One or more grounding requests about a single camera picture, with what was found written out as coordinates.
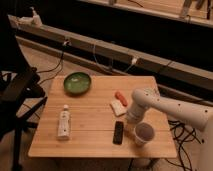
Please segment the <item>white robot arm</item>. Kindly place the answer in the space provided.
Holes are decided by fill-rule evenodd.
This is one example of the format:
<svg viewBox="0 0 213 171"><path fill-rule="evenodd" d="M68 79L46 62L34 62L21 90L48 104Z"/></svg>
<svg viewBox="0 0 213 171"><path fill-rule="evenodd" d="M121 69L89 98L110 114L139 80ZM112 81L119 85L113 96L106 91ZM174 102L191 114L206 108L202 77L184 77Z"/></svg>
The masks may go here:
<svg viewBox="0 0 213 171"><path fill-rule="evenodd" d="M138 124L149 108L157 109L203 134L197 171L213 171L213 107L159 96L150 89L135 89L132 104L127 110L128 124Z"/></svg>

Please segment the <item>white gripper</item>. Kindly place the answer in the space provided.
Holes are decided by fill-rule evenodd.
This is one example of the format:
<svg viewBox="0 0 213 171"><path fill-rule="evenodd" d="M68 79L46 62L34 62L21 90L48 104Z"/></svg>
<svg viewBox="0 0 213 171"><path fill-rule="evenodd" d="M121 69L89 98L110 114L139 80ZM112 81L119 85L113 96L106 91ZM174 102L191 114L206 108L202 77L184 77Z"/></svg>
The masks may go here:
<svg viewBox="0 0 213 171"><path fill-rule="evenodd" d="M132 114L130 111L126 113L126 120L127 123L124 124L124 132L125 135L128 137L133 137L133 131L134 131L134 124L138 124L141 122L144 118L143 114L140 114L138 116Z"/></svg>

